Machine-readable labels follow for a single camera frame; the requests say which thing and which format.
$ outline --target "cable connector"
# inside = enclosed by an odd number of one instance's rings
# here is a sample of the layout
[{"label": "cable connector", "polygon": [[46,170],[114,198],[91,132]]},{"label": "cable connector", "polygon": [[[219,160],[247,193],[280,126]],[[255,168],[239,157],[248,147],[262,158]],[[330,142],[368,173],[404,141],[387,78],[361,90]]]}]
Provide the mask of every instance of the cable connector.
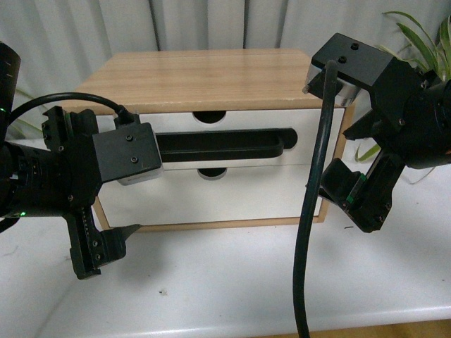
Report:
[{"label": "cable connector", "polygon": [[133,114],[127,110],[124,106],[119,106],[120,109],[115,111],[118,117],[114,119],[114,125],[116,129],[125,127],[127,125],[139,125],[141,123],[139,114]]}]

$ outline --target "drawer handle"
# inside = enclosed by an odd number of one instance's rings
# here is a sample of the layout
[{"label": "drawer handle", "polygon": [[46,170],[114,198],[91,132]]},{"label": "drawer handle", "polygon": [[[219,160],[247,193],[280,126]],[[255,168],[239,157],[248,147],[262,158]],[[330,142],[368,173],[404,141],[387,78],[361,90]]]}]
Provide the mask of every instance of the drawer handle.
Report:
[{"label": "drawer handle", "polygon": [[197,173],[204,180],[216,181],[226,175],[227,168],[202,168],[197,169]]},{"label": "drawer handle", "polygon": [[156,134],[163,162],[274,158],[297,143],[292,128]]},{"label": "drawer handle", "polygon": [[212,125],[222,121],[226,117],[226,111],[195,111],[192,115],[195,120]]}]

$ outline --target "white drawer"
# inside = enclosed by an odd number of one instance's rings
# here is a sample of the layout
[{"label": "white drawer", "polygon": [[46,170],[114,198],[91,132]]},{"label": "white drawer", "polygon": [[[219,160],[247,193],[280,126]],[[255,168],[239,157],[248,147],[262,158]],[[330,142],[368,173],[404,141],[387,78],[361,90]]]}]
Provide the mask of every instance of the white drawer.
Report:
[{"label": "white drawer", "polygon": [[[214,181],[197,170],[170,170],[129,186],[106,183],[99,194],[111,227],[299,217],[309,165],[229,168]],[[319,211],[320,200],[316,205]]]},{"label": "white drawer", "polygon": [[[330,162],[344,109],[336,109],[328,145]],[[241,220],[293,219],[300,215],[320,109],[228,111],[212,125],[192,113],[141,114],[155,133],[286,128],[296,130],[295,147],[277,158],[164,163],[163,175],[130,186],[104,184],[99,200],[110,227],[133,223],[177,225]],[[99,116],[101,130],[113,127],[111,116]],[[217,180],[206,180],[200,168],[227,168]],[[316,204],[319,214],[321,200]]]},{"label": "white drawer", "polygon": [[[344,109],[335,110],[326,162],[332,159],[334,145],[340,129]],[[246,130],[264,128],[293,128],[298,136],[292,149],[284,150],[276,158],[262,158],[231,161],[197,161],[164,163],[165,170],[232,168],[261,165],[294,165],[311,163],[313,147],[318,130],[320,110],[278,110],[278,111],[228,111],[225,118],[214,124],[199,122],[192,113],[141,114],[141,122],[149,122],[155,133],[202,132],[214,130]],[[112,130],[112,116],[98,116],[100,131]]]}]

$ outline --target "wooden frame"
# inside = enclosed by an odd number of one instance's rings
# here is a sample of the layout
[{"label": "wooden frame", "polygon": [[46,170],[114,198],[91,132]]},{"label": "wooden frame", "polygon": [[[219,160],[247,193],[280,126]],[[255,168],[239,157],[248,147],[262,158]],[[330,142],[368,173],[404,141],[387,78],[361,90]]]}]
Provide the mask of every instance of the wooden frame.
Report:
[{"label": "wooden frame", "polygon": [[[318,109],[321,100],[303,94],[310,57],[296,49],[161,51],[116,54],[78,88],[105,96],[138,113]],[[66,101],[66,111],[92,109],[110,115],[107,107],[87,101]],[[342,131],[352,121],[349,107],[340,126],[333,157],[345,148]],[[315,223],[324,221],[322,201]],[[97,198],[94,210],[104,229],[109,222]],[[299,218],[234,220],[150,225],[141,231],[193,230],[224,227],[297,224]]]}]

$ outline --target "wooden top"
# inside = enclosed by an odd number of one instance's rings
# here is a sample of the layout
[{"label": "wooden top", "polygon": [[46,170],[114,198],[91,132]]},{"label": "wooden top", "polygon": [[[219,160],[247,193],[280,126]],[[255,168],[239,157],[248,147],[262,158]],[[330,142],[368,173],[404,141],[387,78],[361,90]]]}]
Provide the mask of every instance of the wooden top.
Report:
[{"label": "wooden top", "polygon": [[[138,113],[317,108],[321,100],[302,93],[309,64],[310,57],[296,49],[121,53],[76,91]],[[112,113],[87,101],[62,106]]]}]

